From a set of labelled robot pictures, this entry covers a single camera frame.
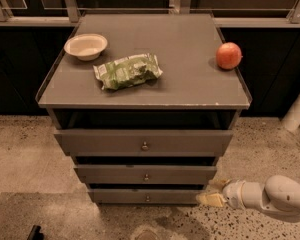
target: gray tabletop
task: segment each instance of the gray tabletop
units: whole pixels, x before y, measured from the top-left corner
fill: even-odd
[[[86,15],[76,32],[105,36],[108,47],[90,62],[65,54],[39,100],[43,108],[247,109],[249,99],[236,72],[220,70],[221,39],[210,15]],[[154,53],[158,80],[104,91],[93,65]]]

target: white bowl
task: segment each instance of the white bowl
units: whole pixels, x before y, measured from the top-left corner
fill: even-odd
[[[104,36],[83,34],[69,39],[64,45],[64,50],[79,60],[89,61],[98,58],[107,45],[108,41]]]

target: floor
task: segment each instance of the floor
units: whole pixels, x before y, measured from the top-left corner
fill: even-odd
[[[97,206],[53,137],[48,117],[0,116],[0,239],[300,239],[300,222],[228,206]],[[278,118],[239,118],[216,179],[300,183],[300,127]]]

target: red apple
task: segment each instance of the red apple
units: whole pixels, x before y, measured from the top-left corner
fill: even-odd
[[[217,64],[220,68],[230,70],[239,65],[242,58],[241,49],[232,42],[222,44],[216,53]]]

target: gray drawer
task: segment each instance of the gray drawer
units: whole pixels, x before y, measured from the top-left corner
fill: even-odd
[[[202,190],[90,189],[91,200],[98,204],[197,204]]]
[[[215,166],[78,165],[83,183],[100,184],[201,184],[216,174]]]
[[[60,130],[65,153],[108,156],[220,156],[232,138],[227,130]]]

